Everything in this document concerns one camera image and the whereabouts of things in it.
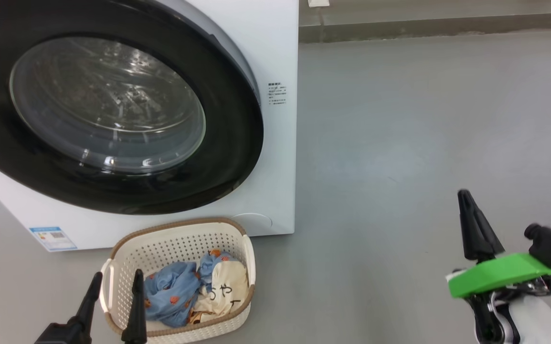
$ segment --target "sticker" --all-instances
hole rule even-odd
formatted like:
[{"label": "sticker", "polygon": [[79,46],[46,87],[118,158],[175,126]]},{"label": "sticker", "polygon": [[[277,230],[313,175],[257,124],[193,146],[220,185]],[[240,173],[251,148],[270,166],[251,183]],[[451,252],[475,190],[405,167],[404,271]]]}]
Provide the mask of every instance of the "sticker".
[{"label": "sticker", "polygon": [[29,230],[49,252],[78,249],[59,227],[38,227]]},{"label": "sticker", "polygon": [[286,86],[282,85],[282,83],[269,83],[267,99],[269,100],[269,105],[286,104]]}]

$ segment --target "washing machine door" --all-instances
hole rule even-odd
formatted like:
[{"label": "washing machine door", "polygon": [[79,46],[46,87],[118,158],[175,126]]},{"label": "washing machine door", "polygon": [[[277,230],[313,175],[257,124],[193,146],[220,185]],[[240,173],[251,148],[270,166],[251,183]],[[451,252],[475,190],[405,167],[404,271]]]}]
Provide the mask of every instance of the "washing machine door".
[{"label": "washing machine door", "polygon": [[230,193],[262,116],[239,50],[200,26],[146,0],[0,0],[0,171],[120,214]]}]

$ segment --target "white washing machine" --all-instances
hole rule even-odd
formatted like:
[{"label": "white washing machine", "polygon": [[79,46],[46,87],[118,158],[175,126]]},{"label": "white washing machine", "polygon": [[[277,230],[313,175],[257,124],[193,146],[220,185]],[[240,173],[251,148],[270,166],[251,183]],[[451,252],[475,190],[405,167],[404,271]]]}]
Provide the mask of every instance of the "white washing machine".
[{"label": "white washing machine", "polygon": [[293,233],[297,0],[0,0],[0,201],[49,251]]}]

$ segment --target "basket rim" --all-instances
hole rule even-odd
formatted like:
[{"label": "basket rim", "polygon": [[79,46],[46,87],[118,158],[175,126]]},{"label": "basket rim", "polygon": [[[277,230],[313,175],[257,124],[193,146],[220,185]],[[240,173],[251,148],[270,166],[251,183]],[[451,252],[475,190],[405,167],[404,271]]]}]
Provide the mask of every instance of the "basket rim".
[{"label": "basket rim", "polygon": [[[158,226],[153,226],[153,227],[141,229],[139,231],[136,231],[134,233],[131,233],[131,234],[123,237],[123,239],[119,240],[119,242],[117,242],[117,244],[114,246],[114,248],[112,248],[112,252],[110,252],[110,259],[114,259],[114,256],[116,256],[118,250],[123,246],[123,244],[125,244],[129,240],[131,240],[135,237],[139,237],[141,235],[146,235],[146,234],[149,234],[149,233],[154,233],[154,232],[162,231],[162,230],[165,230],[165,229],[171,229],[171,228],[188,226],[188,225],[219,224],[219,223],[232,225],[234,228],[238,229],[239,233],[241,233],[242,236],[247,235],[245,233],[245,230],[243,229],[243,227],[240,224],[238,224],[237,222],[231,220],[230,218],[226,218],[226,217],[207,217],[207,218],[197,218],[197,219],[194,219],[194,220],[184,220],[184,221],[178,221],[178,222],[171,222],[169,224],[158,225]],[[240,315],[250,305],[250,303],[252,301],[252,296],[254,296],[254,288],[255,288],[254,284],[250,285],[250,288],[248,289],[248,296],[245,298],[245,300],[241,304],[241,306],[239,306],[238,309],[236,309],[235,311],[233,311],[233,312],[231,312],[227,315],[221,316],[221,317],[216,318],[216,319],[208,320],[207,322],[200,322],[199,324],[188,324],[188,325],[183,326],[183,327],[177,327],[177,328],[172,328],[172,329],[167,329],[167,330],[147,331],[146,336],[147,337],[161,337],[161,336],[164,336],[164,335],[175,335],[175,334],[195,331],[195,330],[198,330],[198,329],[203,329],[205,327],[210,327],[212,325],[216,325],[216,324],[223,323],[223,322],[228,322],[229,320],[232,320],[233,318]],[[106,323],[108,323],[110,328],[115,333],[117,333],[118,335],[122,335],[123,334],[123,329],[121,329],[114,322],[114,319],[112,318],[112,315],[110,314],[110,312],[105,312],[104,314],[106,316]]]}]

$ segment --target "blue cloth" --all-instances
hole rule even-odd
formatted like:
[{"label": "blue cloth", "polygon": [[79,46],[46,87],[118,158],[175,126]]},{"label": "blue cloth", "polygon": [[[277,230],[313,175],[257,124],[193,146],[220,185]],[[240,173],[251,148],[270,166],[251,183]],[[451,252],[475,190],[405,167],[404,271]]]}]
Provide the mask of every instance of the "blue cloth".
[{"label": "blue cloth", "polygon": [[199,262],[199,276],[201,277],[201,283],[206,286],[208,292],[212,291],[212,272],[214,266],[221,261],[238,261],[232,255],[226,251],[212,250],[208,251]]},{"label": "blue cloth", "polygon": [[201,281],[197,264],[178,261],[146,278],[146,320],[167,326],[185,326],[199,294]]}]

